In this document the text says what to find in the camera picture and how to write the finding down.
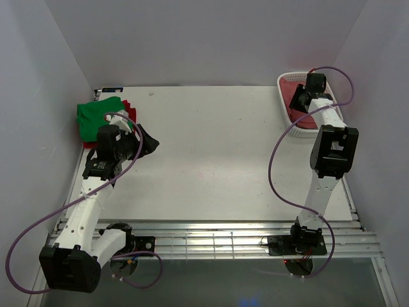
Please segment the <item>pink red t shirt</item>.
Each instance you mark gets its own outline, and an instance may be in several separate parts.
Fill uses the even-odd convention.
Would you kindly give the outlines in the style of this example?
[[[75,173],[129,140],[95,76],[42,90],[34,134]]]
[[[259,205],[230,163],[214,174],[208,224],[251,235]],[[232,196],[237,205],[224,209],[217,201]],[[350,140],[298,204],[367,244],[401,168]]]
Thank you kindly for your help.
[[[279,80],[279,88],[281,89],[282,97],[284,100],[284,105],[286,108],[286,112],[290,123],[293,123],[297,119],[303,117],[305,114],[308,113],[305,106],[303,106],[300,102],[296,102],[293,106],[291,105],[293,101],[293,97],[297,92],[298,85],[301,84],[302,86],[305,85],[304,81],[289,81],[284,78],[280,78]],[[315,121],[311,116],[308,116],[304,119],[301,119],[296,126],[301,129],[317,129]]]

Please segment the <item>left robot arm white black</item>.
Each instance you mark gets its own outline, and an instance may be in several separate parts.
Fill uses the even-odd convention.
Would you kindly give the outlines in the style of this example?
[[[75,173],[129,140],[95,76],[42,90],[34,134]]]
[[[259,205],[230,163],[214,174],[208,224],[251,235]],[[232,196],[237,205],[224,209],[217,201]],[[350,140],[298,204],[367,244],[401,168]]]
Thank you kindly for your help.
[[[103,125],[96,135],[96,147],[87,156],[82,173],[81,196],[73,206],[64,230],[51,247],[42,248],[39,261],[49,288],[93,292],[102,267],[114,256],[135,249],[132,228],[113,223],[93,240],[104,204],[113,192],[122,164],[153,153],[159,142],[137,125],[135,132],[118,125]]]

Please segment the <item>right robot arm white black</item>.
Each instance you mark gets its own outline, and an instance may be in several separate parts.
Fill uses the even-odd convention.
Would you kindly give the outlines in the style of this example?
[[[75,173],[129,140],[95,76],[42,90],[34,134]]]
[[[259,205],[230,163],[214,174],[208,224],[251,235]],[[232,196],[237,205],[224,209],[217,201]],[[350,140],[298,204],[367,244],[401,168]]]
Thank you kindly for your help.
[[[324,74],[310,72],[298,85],[289,107],[309,114],[318,134],[310,155],[312,179],[305,209],[291,227],[290,242],[296,253],[322,248],[322,217],[339,180],[351,170],[359,132],[339,117]]]

